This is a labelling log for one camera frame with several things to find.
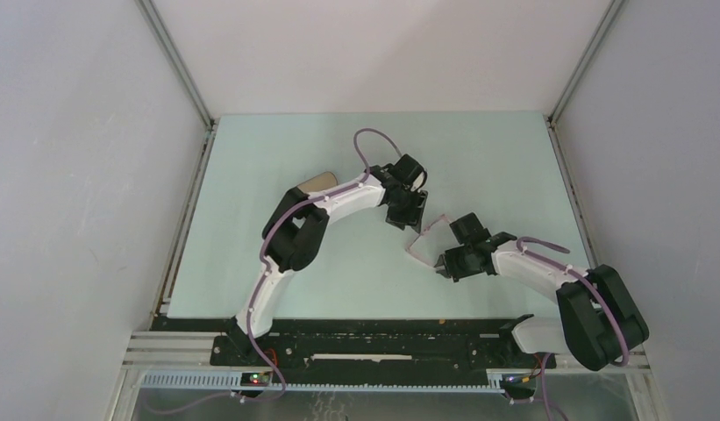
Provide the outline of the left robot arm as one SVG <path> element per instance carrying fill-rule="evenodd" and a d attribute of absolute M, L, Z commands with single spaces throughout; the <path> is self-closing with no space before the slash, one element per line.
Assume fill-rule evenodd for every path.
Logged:
<path fill-rule="evenodd" d="M 385 206 L 387 224 L 421 232 L 427 180 L 427 170 L 404 154 L 395 163 L 367 167 L 351 181 L 327 189 L 289 189 L 262 231 L 260 277 L 235 316 L 242 333 L 232 342 L 232 355 L 248 366 L 261 361 L 261 337 L 272 327 L 277 304 L 294 275 L 316 259 L 331 224 Z"/>

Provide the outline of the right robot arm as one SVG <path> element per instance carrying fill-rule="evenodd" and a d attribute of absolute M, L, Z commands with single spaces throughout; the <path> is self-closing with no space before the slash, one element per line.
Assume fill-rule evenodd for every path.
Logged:
<path fill-rule="evenodd" d="M 567 248 L 530 236 L 491 233 L 469 213 L 452 221 L 458 245 L 444 251 L 434 270 L 458 282 L 475 275 L 500 276 L 521 282 L 553 302 L 559 315 L 525 315 L 503 327 L 497 352 L 511 367 L 533 354 L 568 354 L 583 367 L 600 371 L 625 367 L 630 352 L 642 345 L 650 330 L 621 275 L 609 265 L 581 268 L 537 251 L 543 246 L 567 254 Z"/>

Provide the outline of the black glasses case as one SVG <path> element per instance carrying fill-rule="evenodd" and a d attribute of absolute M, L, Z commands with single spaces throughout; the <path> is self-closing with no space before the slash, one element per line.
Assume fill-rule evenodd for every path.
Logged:
<path fill-rule="evenodd" d="M 338 185 L 339 181 L 336 175 L 333 172 L 325 171 L 297 184 L 296 187 L 303 193 L 310 194 L 318 191 L 334 189 Z"/>

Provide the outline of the pink transparent sunglasses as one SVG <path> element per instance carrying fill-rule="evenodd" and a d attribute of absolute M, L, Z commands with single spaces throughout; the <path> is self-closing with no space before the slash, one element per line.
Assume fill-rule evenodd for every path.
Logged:
<path fill-rule="evenodd" d="M 454 247 L 449 228 L 451 222 L 446 214 L 437 216 L 405 246 L 404 252 L 423 267 L 433 270 L 438 257 Z"/>

